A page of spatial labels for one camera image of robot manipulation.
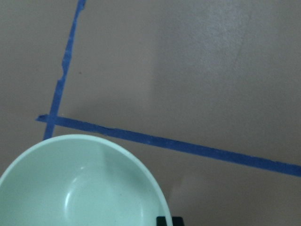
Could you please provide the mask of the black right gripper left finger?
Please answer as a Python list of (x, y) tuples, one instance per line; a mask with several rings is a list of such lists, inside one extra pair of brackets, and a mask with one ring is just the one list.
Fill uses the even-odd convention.
[(165, 216), (156, 217), (156, 226), (167, 226), (166, 217)]

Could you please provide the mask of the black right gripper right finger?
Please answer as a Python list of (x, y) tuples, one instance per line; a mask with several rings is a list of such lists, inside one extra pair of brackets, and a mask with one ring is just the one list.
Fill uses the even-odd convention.
[(173, 223), (173, 226), (184, 226), (184, 220), (180, 216), (173, 216), (172, 223)]

